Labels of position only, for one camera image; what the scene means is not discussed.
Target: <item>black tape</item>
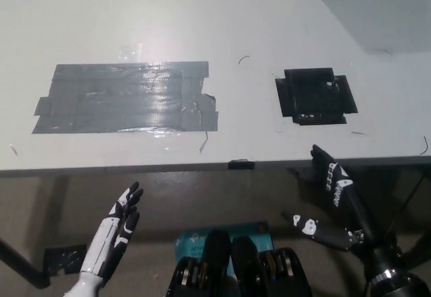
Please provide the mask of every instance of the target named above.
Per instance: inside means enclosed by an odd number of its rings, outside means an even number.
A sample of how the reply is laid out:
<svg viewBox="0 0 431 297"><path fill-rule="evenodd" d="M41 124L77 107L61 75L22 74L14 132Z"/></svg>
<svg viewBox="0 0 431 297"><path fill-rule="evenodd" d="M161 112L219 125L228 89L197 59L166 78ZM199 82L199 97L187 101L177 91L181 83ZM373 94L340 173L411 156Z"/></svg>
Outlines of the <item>black tape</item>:
<svg viewBox="0 0 431 297"><path fill-rule="evenodd" d="M287 69L276 79L283 117L299 125L346 124L344 114L358 113L347 78L332 68Z"/></svg>
<svg viewBox="0 0 431 297"><path fill-rule="evenodd" d="M58 275L61 269L64 269L66 275L79 273L86 254L87 246L85 244L46 249L43 269L50 277Z"/></svg>
<svg viewBox="0 0 431 297"><path fill-rule="evenodd" d="M247 159L232 160L228 163L228 170L254 170L255 163Z"/></svg>

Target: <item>wire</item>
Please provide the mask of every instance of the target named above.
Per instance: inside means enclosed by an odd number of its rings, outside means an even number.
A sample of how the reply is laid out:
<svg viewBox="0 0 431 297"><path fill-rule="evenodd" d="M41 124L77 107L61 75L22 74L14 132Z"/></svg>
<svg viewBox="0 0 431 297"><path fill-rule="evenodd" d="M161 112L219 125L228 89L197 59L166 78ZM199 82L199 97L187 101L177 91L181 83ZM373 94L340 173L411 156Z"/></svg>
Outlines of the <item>wire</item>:
<svg viewBox="0 0 431 297"><path fill-rule="evenodd" d="M413 187L413 189L411 190L411 193L407 196L407 199L404 201L403 205L399 208L397 215L395 215L395 217L393 218L391 225L388 227L388 230L385 233L385 237L393 229L393 227L397 223L397 220L399 219L401 214L404 213L404 211L407 208L407 205L409 205L411 199L413 198L413 196L418 191L420 184L422 184L422 181L424 181L425 177L428 175L430 170L431 170L431 167L429 167L427 170L425 170L424 173L422 174L422 176L420 177L420 179L418 180L418 182L416 183L415 187Z"/></svg>
<svg viewBox="0 0 431 297"><path fill-rule="evenodd" d="M366 293L368 292L368 287L370 287L370 282L365 283L364 292L362 293L362 297L366 297Z"/></svg>

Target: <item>teal box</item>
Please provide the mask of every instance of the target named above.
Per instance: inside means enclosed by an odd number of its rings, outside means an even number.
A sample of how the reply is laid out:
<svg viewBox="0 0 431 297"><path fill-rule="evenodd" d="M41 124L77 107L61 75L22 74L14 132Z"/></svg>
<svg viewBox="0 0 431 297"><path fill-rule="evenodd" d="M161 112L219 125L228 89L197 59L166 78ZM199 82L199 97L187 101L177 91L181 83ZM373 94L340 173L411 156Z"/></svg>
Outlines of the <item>teal box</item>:
<svg viewBox="0 0 431 297"><path fill-rule="evenodd" d="M247 235L251 238L259 252L273 250L274 245L269 234L268 222L253 222L227 226L214 226L210 228L196 228L182 233L175 241L175 257L178 263L183 257L200 258L203 245L208 233L214 228L225 230L230 235L230 240L237 236ZM236 278L232 260L229 261L228 275Z"/></svg>

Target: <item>white robotic hand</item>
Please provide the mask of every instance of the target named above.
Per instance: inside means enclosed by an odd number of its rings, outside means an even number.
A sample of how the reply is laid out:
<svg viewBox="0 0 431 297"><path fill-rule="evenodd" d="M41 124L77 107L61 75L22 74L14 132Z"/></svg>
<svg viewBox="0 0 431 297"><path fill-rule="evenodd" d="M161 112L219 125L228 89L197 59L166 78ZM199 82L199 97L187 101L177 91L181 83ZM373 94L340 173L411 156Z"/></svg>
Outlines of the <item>white robotic hand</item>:
<svg viewBox="0 0 431 297"><path fill-rule="evenodd" d="M131 185L102 220L82 264L79 280L65 296L97 297L112 277L139 220L135 205L143 189L138 187L138 182Z"/></svg>

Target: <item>gray duct tape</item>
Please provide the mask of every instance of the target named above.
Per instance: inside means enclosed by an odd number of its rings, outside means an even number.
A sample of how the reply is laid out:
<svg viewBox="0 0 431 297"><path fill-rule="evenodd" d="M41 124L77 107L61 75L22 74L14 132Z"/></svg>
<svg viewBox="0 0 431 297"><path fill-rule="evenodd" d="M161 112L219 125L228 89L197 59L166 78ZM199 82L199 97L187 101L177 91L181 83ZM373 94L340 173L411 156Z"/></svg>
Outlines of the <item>gray duct tape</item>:
<svg viewBox="0 0 431 297"><path fill-rule="evenodd" d="M57 65L33 133L217 131L208 62Z"/></svg>

